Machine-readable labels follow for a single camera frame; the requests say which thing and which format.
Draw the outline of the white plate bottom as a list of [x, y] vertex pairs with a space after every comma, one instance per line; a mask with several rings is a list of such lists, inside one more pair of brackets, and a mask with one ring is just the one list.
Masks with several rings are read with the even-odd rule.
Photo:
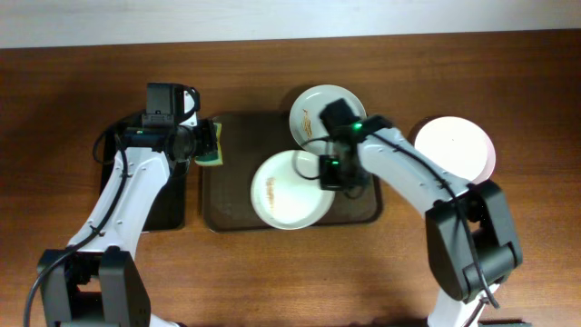
[[269, 226], [298, 230], [318, 222], [329, 211], [333, 191], [320, 188], [315, 176], [319, 157], [301, 150], [287, 150], [268, 158], [251, 181], [254, 212]]

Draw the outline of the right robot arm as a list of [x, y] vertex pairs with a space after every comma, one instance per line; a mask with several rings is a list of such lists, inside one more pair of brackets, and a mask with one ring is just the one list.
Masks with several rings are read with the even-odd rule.
[[375, 176], [422, 214], [428, 265], [440, 291], [428, 326], [477, 326], [494, 293], [523, 262], [507, 199], [486, 180], [474, 184], [417, 151], [390, 121], [359, 118], [343, 99], [319, 118], [333, 154], [320, 157], [324, 190], [349, 193]]

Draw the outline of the green yellow sponge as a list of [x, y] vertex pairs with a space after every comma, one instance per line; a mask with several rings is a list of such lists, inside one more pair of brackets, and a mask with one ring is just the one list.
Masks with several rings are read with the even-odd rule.
[[208, 121], [200, 124], [196, 131], [196, 150], [193, 157], [199, 166], [223, 165], [221, 133], [222, 125], [220, 123]]

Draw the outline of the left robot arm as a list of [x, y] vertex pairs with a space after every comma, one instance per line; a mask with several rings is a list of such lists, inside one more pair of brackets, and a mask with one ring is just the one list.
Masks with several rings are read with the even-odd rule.
[[186, 177], [192, 161], [219, 152], [216, 128], [198, 119], [201, 97], [192, 86], [149, 83], [146, 106], [103, 131], [113, 158], [111, 174], [83, 227], [63, 249], [47, 250], [37, 265], [23, 324], [41, 294], [49, 326], [165, 326], [134, 257], [159, 194]]

